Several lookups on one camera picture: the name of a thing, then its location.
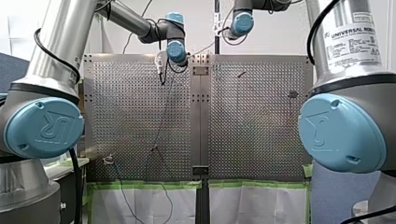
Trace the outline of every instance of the white cloth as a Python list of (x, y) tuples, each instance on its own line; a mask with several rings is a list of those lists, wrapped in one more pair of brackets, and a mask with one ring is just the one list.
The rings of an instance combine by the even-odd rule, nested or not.
[(307, 189), (242, 186), (210, 189), (214, 224), (306, 224)]
[[(125, 189), (134, 214), (145, 224), (163, 224), (171, 204), (162, 189)], [(173, 212), (168, 224), (195, 224), (196, 189), (172, 189), (168, 195)], [(91, 224), (140, 224), (135, 220), (120, 189), (96, 190), (92, 195)]]

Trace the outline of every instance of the blue joint cap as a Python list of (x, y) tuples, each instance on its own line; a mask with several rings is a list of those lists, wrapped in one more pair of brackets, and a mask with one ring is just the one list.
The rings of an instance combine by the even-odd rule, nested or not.
[(169, 12), (166, 16), (165, 19), (168, 21), (175, 21), (178, 23), (183, 24), (184, 19), (183, 16), (179, 12)]
[(384, 137), (358, 105), (339, 95), (319, 94), (301, 109), (300, 138), (324, 167), (358, 174), (379, 170), (387, 157)]
[(183, 63), (187, 57), (184, 44), (178, 40), (172, 40), (168, 43), (166, 53), (168, 58), (174, 63)]
[(254, 20), (251, 12), (241, 12), (233, 18), (233, 35), (247, 35), (253, 29), (253, 26)]
[(78, 107), (56, 97), (33, 101), (15, 112), (4, 130), (10, 152), (32, 159), (64, 154), (81, 137), (84, 120)]

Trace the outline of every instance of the black base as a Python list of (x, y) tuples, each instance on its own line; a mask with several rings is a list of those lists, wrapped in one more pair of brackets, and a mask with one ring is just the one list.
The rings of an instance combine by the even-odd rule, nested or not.
[(314, 88), (309, 92), (309, 97), (313, 97), (318, 94), (327, 93), (331, 91), (339, 91), (341, 89), (352, 88), (357, 86), (365, 86), (371, 84), (384, 84), (384, 83), (396, 83), (396, 75), (394, 74), (379, 74), (371, 75), (366, 77), (352, 77), (336, 81), (333, 83), (325, 84)]
[(0, 157), (0, 164), (12, 163), (16, 161), (26, 161), (27, 159), (17, 156)]
[(396, 171), (382, 171), (382, 173), (396, 178)]
[(25, 84), (25, 83), (12, 83), (9, 90), (10, 91), (35, 92), (35, 93), (44, 94), (44, 95), (48, 95), (48, 96), (64, 98), (64, 99), (72, 102), (75, 105), (78, 105), (78, 101), (79, 101), (79, 99), (77, 97), (75, 97), (73, 95), (69, 95), (69, 94), (64, 93), (62, 91), (56, 91), (54, 89), (41, 87), (41, 86), (30, 85), (30, 84)]

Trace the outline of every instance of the perforated metal panel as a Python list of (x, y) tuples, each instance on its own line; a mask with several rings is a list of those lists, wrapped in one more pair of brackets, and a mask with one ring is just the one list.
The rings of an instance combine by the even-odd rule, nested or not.
[[(189, 70), (174, 74), (169, 69), (162, 86), (152, 56), (87, 55), (86, 60), (90, 180), (191, 179)], [(160, 127), (161, 155), (150, 152)], [(113, 165), (104, 165), (110, 154), (120, 176)]]
[(210, 177), (303, 180), (297, 118), (311, 78), (305, 57), (215, 56)]

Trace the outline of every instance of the robot logo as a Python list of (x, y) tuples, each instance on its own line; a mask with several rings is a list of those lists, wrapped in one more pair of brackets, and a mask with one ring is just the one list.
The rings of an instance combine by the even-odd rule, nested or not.
[(36, 141), (52, 144), (67, 144), (73, 127), (74, 118), (56, 112), (47, 111), (44, 115), (40, 135)]
[(313, 151), (332, 151), (331, 149), (325, 148), (326, 145), (326, 127), (329, 118), (326, 116), (329, 112), (322, 112), (309, 117), (305, 117), (306, 121), (312, 125), (314, 134), (314, 144), (312, 146)]

